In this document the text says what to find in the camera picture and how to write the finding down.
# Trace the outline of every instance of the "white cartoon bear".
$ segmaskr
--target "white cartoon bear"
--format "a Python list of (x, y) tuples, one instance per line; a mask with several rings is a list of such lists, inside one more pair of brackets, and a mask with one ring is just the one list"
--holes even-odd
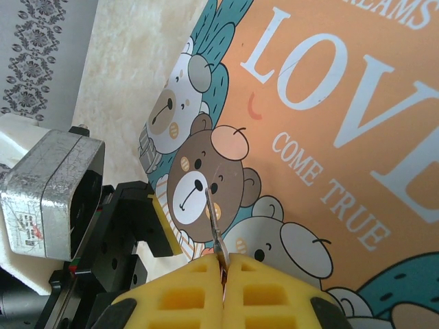
[(324, 239), (297, 223), (283, 223), (280, 202), (261, 197), (253, 207), (252, 217), (235, 225), (224, 238), (227, 250), (247, 254), (275, 269), (321, 289), (321, 279), (328, 278), (333, 263)]
[(192, 51), (193, 40), (189, 38), (141, 132), (139, 153), (146, 173), (157, 168), (162, 154), (170, 154), (184, 143), (201, 112), (209, 114), (202, 94), (211, 85), (211, 68)]

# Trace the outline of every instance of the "printed cartoon poster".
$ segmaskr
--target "printed cartoon poster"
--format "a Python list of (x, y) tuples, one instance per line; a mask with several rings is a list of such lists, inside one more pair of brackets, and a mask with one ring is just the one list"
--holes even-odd
[(188, 260), (330, 293), (354, 329), (439, 328), (439, 1), (209, 0), (139, 138)]

